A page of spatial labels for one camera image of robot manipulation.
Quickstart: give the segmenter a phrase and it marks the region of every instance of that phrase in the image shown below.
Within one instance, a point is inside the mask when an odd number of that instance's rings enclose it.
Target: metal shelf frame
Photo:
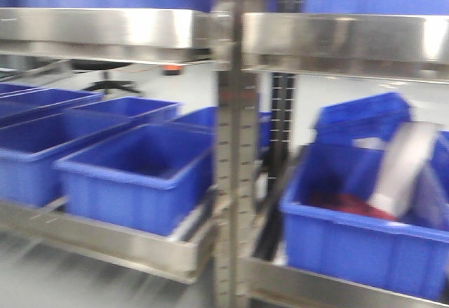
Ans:
[[[449,16],[265,13],[265,0],[216,3],[210,14],[0,9],[1,54],[176,65],[212,59],[219,102],[217,197],[212,219],[188,229],[193,232],[189,238],[163,238],[72,217],[54,208],[30,209],[4,202],[0,202],[0,225],[185,283],[195,281],[215,244],[218,308],[249,307],[251,298],[285,307],[449,307],[291,269],[261,257],[264,248],[275,248],[279,239],[280,224],[273,225],[272,216],[281,181],[259,207],[254,192],[255,171],[260,169],[258,72],[290,74],[287,79],[295,73],[312,73],[444,82],[449,79]],[[285,8],[300,4],[280,2]],[[279,87],[284,90],[281,100],[288,99],[287,89],[294,89],[284,83]],[[273,130],[286,133],[284,121],[277,120]],[[285,141],[282,136],[277,139]],[[279,160],[270,163],[278,170],[285,155],[277,156]],[[285,178],[288,171],[278,175]]]

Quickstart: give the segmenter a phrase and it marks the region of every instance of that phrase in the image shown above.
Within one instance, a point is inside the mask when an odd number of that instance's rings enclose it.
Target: white object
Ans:
[[[373,195],[368,204],[395,217],[410,210],[415,178],[433,152],[440,125],[403,124],[387,145]]]

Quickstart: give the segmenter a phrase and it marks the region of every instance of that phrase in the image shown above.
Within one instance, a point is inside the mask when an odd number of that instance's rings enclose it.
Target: slotted metal post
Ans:
[[[215,296],[219,308],[246,307],[238,258],[244,253],[255,217],[257,75],[242,72],[242,15],[263,11],[263,0],[217,0],[213,17],[218,82],[214,219]]]

